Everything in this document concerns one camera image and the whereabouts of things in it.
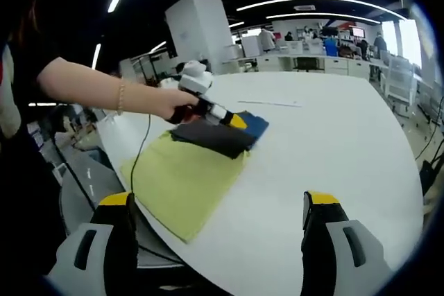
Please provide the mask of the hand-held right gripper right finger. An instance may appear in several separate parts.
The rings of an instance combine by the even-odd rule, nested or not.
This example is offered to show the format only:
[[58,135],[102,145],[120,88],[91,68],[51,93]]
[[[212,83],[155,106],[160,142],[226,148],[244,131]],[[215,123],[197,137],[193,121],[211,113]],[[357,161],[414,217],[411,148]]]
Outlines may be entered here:
[[380,241],[328,193],[304,192],[301,295],[375,295],[393,275]]

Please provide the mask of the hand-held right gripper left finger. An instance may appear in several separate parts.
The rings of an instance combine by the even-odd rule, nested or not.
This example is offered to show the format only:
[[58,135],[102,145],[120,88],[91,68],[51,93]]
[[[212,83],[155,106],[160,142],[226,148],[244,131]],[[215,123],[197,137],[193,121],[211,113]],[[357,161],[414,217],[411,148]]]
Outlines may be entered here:
[[48,280],[61,295],[129,295],[137,254],[134,194],[109,195],[58,248]]

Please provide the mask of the person's left hand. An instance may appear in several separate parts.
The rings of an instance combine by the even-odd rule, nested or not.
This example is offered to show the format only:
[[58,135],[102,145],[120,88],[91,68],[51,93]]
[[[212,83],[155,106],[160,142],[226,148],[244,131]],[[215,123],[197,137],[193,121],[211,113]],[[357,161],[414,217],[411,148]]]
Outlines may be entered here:
[[198,98],[178,89],[155,89],[152,114],[169,120],[173,117],[176,108],[196,106]]

